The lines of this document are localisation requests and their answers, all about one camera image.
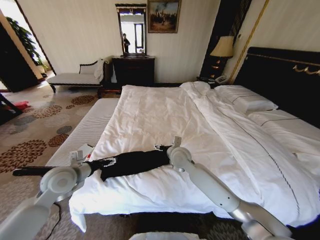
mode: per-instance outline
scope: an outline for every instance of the table lamp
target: table lamp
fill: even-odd
[[[217,45],[210,53],[210,56],[218,57],[214,65],[211,67],[214,69],[214,73],[210,75],[211,78],[218,77],[217,74],[221,74],[221,66],[223,66],[229,58],[233,56],[233,44],[234,36],[221,36]]]

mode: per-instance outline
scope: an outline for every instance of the duvet seam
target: duvet seam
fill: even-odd
[[[270,121],[297,120],[297,119],[300,119],[300,118],[297,117],[297,118],[270,119],[270,120],[267,120],[267,121],[265,121],[264,123],[262,123],[262,124],[260,125],[260,127],[262,127],[265,123],[270,122]]]
[[[199,90],[196,88],[195,84],[193,83],[193,87],[195,90],[197,90],[197,92],[202,95]],[[202,96],[205,96],[212,104],[213,102],[210,100],[210,98],[208,98],[207,95],[202,95]],[[220,109],[216,108],[217,110],[219,110],[220,113],[222,113],[224,116],[226,116],[227,118],[229,118],[230,120],[232,120],[239,128],[241,128],[244,132],[246,132],[250,137],[252,137],[262,148],[263,150],[268,154],[268,156],[272,159],[272,161],[274,162],[274,164],[276,165],[276,167],[278,168],[279,172],[281,173],[282,175],[282,178],[284,179],[284,181],[286,182],[286,184],[289,186],[291,192],[292,192],[292,195],[294,197],[294,200],[295,200],[295,203],[296,203],[296,208],[297,208],[297,217],[299,218],[300,217],[300,206],[299,206],[299,202],[298,202],[298,199],[296,197],[296,194],[294,192],[294,190],[292,189],[290,183],[288,182],[288,180],[286,179],[284,173],[282,172],[282,170],[280,169],[279,165],[277,164],[276,160],[270,155],[270,153],[265,149],[265,147],[255,138],[253,137],[250,133],[248,133],[244,128],[242,128],[235,120],[233,120],[231,117],[225,115]]]

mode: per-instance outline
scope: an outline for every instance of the black shirt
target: black shirt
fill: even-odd
[[[129,40],[123,39],[123,45],[124,45],[124,52],[129,53],[129,45],[130,45]]]

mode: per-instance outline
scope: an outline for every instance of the door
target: door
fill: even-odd
[[[2,62],[0,79],[2,83],[11,92],[18,92],[37,85],[38,80],[34,72],[31,70],[2,24],[0,25],[0,36],[0,58]]]

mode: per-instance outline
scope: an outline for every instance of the mirror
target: mirror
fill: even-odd
[[[146,55],[146,4],[116,4],[123,55]]]

